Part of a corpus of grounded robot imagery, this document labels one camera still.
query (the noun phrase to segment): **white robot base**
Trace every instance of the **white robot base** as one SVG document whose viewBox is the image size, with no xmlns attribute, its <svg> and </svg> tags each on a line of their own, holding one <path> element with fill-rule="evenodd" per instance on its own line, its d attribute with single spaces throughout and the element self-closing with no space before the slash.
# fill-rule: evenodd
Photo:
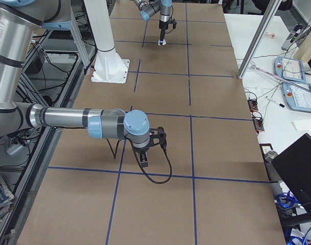
<svg viewBox="0 0 311 245">
<path fill-rule="evenodd" d="M 110 52 L 99 51 L 94 65 L 92 82 L 119 83 L 126 82 L 130 61 L 121 59 L 115 50 Z"/>
</svg>

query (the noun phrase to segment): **pen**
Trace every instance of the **pen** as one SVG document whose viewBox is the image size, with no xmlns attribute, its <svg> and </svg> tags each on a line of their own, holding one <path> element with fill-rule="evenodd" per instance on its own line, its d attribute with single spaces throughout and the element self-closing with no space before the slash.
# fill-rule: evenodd
<svg viewBox="0 0 311 245">
<path fill-rule="evenodd" d="M 269 97 L 267 97 L 267 96 L 266 96 L 266 99 L 268 99 L 269 101 L 275 103 L 275 104 L 278 105 L 278 106 L 284 107 L 284 104 L 278 103 L 277 101 L 275 101 L 275 100 L 273 100 L 273 99 L 271 99 L 271 98 L 269 98 Z"/>
</svg>

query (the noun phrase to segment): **screen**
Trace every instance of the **screen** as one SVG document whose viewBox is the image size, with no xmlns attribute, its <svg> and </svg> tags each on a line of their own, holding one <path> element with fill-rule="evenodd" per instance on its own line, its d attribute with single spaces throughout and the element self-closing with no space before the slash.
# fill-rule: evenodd
<svg viewBox="0 0 311 245">
<path fill-rule="evenodd" d="M 302 67 L 298 60 L 281 58 L 284 78 L 297 78 L 303 80 Z"/>
<path fill-rule="evenodd" d="M 311 212 L 311 137 L 304 134 L 272 160 L 282 180 L 307 212 Z"/>
<path fill-rule="evenodd" d="M 308 84 L 297 83 L 297 85 L 310 90 Z M 293 93 L 293 99 L 297 107 L 311 108 L 311 94 L 295 86 L 290 86 Z"/>
</svg>

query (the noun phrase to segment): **cardboard table surface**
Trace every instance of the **cardboard table surface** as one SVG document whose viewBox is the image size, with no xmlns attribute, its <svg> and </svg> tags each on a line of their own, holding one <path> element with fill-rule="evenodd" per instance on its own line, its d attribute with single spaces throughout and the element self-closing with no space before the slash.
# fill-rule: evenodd
<svg viewBox="0 0 311 245">
<path fill-rule="evenodd" d="M 18 245 L 284 244 L 222 7 L 173 7 L 177 28 L 158 46 L 159 14 L 144 22 L 133 2 L 116 1 L 127 82 L 88 75 L 74 104 L 146 112 L 167 133 L 172 179 L 149 182 L 128 142 L 113 160 L 105 140 L 64 130 Z M 165 179 L 161 149 L 148 159 L 145 170 Z"/>
</svg>

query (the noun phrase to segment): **white pillar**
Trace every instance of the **white pillar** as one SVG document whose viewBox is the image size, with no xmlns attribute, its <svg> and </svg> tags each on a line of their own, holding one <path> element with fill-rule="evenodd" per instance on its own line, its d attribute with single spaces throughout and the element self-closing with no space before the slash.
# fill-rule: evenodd
<svg viewBox="0 0 311 245">
<path fill-rule="evenodd" d="M 129 60 L 116 53 L 106 0 L 84 0 L 98 48 L 93 82 L 125 83 Z"/>
</svg>

